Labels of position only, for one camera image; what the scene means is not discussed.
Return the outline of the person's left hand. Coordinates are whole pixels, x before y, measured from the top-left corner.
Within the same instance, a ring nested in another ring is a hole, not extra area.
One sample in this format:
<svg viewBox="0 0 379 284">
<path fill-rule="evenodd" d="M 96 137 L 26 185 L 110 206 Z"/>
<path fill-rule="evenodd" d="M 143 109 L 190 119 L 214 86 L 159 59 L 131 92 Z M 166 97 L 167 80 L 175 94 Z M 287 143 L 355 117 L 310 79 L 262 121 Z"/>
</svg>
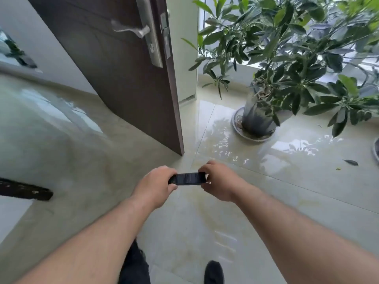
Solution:
<svg viewBox="0 0 379 284">
<path fill-rule="evenodd" d="M 168 180 L 177 174 L 174 168 L 161 166 L 154 168 L 142 178 L 131 197 L 153 211 L 160 208 L 168 197 Z"/>
</svg>

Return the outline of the person's right hand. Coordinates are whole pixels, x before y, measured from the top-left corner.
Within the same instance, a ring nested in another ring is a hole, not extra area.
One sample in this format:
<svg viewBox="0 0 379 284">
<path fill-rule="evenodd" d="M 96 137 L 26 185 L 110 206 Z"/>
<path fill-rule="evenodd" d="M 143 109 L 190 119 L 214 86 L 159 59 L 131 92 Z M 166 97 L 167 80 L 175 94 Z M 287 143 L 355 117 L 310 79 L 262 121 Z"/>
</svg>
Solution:
<svg viewBox="0 0 379 284">
<path fill-rule="evenodd" d="M 217 163 L 218 183 L 214 192 L 208 192 L 209 194 L 221 201 L 236 203 L 248 190 L 255 188 L 227 165 L 220 162 Z"/>
</svg>

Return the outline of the black ribbed door wedge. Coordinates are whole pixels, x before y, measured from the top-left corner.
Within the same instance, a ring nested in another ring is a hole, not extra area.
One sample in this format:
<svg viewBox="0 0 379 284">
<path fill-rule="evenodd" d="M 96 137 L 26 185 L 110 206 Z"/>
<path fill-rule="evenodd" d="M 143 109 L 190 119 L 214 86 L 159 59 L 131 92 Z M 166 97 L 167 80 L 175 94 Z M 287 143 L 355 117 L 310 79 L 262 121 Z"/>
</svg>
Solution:
<svg viewBox="0 0 379 284">
<path fill-rule="evenodd" d="M 193 173 L 178 173 L 173 175 L 168 184 L 174 184 L 177 186 L 200 186 L 206 183 L 205 172 L 193 172 Z"/>
</svg>

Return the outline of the person's right forearm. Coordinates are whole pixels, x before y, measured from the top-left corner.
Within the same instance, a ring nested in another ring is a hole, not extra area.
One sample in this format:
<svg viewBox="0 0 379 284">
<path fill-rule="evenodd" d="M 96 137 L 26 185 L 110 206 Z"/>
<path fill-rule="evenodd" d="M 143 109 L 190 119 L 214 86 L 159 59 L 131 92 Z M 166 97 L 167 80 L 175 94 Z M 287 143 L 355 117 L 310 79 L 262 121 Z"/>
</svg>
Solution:
<svg viewBox="0 0 379 284">
<path fill-rule="evenodd" d="M 255 186 L 232 190 L 288 284 L 379 284 L 379 259 Z"/>
</svg>

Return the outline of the person's left forearm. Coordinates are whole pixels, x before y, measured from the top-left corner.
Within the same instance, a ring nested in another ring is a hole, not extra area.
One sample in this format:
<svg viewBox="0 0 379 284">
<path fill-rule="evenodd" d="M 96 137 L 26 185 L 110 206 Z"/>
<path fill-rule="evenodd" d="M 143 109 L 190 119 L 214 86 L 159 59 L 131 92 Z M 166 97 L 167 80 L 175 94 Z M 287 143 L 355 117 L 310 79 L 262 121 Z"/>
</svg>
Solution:
<svg viewBox="0 0 379 284">
<path fill-rule="evenodd" d="M 153 210 L 148 199 L 131 196 L 14 284 L 117 284 L 126 254 Z"/>
</svg>

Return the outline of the white patterned plant saucer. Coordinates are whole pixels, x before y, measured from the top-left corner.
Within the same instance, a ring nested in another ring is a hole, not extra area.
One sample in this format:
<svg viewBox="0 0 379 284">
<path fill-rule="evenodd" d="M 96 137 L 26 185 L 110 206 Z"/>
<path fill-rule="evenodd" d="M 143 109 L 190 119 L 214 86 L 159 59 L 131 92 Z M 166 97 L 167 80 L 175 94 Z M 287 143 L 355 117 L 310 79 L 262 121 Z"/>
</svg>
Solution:
<svg viewBox="0 0 379 284">
<path fill-rule="evenodd" d="M 242 138 L 244 138 L 246 140 L 249 140 L 252 142 L 259 142 L 259 143 L 266 142 L 266 141 L 270 140 L 275 135 L 276 128 L 274 128 L 273 130 L 271 130 L 269 133 L 267 133 L 264 136 L 256 136 L 256 135 L 253 135 L 253 134 L 250 134 L 250 133 L 244 131 L 244 129 L 242 127 L 243 111 L 244 111 L 244 107 L 237 109 L 234 112 L 232 119 L 230 121 L 231 126 L 234 129 L 235 133 L 237 133 L 239 136 L 241 136 Z"/>
</svg>

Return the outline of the dark plant pot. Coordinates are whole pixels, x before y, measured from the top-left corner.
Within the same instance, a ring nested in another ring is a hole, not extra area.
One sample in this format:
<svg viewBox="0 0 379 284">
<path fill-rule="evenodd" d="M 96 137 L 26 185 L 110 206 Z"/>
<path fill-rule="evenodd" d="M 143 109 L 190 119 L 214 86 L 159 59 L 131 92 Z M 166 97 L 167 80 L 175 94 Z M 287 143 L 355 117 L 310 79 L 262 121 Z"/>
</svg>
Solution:
<svg viewBox="0 0 379 284">
<path fill-rule="evenodd" d="M 270 100 L 272 89 L 254 81 L 251 82 L 249 89 L 250 93 L 244 105 L 242 127 L 250 134 L 264 136 L 277 128 L 272 118 L 274 108 Z"/>
</svg>

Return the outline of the person's black trouser leg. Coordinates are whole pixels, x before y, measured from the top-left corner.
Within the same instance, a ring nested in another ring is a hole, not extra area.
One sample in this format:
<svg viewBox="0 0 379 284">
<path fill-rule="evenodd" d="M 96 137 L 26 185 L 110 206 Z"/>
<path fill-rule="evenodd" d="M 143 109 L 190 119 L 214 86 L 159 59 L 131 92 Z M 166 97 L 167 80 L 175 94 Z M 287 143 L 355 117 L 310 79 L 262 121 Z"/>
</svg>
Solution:
<svg viewBox="0 0 379 284">
<path fill-rule="evenodd" d="M 125 257 L 117 284 L 151 284 L 149 265 L 136 239 Z"/>
</svg>

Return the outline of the person's black shoe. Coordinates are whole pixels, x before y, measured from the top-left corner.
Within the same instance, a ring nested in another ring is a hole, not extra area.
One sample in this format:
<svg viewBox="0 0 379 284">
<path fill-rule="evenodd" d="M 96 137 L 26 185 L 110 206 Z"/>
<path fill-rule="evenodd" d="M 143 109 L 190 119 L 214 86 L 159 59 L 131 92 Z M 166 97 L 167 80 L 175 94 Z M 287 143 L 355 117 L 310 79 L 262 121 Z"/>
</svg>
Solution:
<svg viewBox="0 0 379 284">
<path fill-rule="evenodd" d="M 224 272 L 219 262 L 211 260 L 207 263 L 204 284 L 225 284 Z"/>
</svg>

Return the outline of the dark brown wooden door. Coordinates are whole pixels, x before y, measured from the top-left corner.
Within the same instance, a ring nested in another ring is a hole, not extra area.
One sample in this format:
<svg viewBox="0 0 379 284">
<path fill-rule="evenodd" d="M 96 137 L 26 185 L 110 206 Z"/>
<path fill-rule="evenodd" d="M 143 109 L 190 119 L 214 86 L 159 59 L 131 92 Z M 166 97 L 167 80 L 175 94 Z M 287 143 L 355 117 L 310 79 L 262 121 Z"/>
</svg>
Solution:
<svg viewBox="0 0 379 284">
<path fill-rule="evenodd" d="M 28 1 L 111 112 L 184 155 L 174 60 L 160 28 L 166 0 L 150 0 L 163 68 L 151 63 L 145 38 L 112 29 L 112 19 L 143 27 L 136 0 Z"/>
</svg>

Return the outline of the silver door latch plate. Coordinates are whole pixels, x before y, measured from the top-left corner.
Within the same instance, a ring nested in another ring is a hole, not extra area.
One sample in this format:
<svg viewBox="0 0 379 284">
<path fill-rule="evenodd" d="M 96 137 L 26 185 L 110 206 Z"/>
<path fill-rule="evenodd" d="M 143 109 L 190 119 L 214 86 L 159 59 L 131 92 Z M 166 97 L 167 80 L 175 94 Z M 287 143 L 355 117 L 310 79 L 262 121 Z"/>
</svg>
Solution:
<svg viewBox="0 0 379 284">
<path fill-rule="evenodd" d="M 166 59 L 169 59 L 172 54 L 171 54 L 171 41 L 170 41 L 170 31 L 169 31 L 169 24 L 168 24 L 168 14 L 167 13 L 162 13 L 160 15 L 160 28 L 161 28 L 161 33 L 163 34 L 163 39 L 164 39 L 164 52 L 165 52 L 165 57 Z"/>
</svg>

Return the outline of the green leafy potted plant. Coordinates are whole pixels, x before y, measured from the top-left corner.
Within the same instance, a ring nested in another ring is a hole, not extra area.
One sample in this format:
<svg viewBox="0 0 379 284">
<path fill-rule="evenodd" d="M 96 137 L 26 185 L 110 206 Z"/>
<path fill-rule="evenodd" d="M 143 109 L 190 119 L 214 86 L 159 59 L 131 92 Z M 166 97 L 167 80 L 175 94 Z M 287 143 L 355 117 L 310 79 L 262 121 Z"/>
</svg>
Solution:
<svg viewBox="0 0 379 284">
<path fill-rule="evenodd" d="M 301 110 L 315 116 L 335 110 L 332 136 L 379 115 L 379 0 L 193 0 L 208 17 L 197 43 L 194 71 L 228 90 L 238 65 L 258 65 L 252 81 L 272 89 L 277 127 Z"/>
</svg>

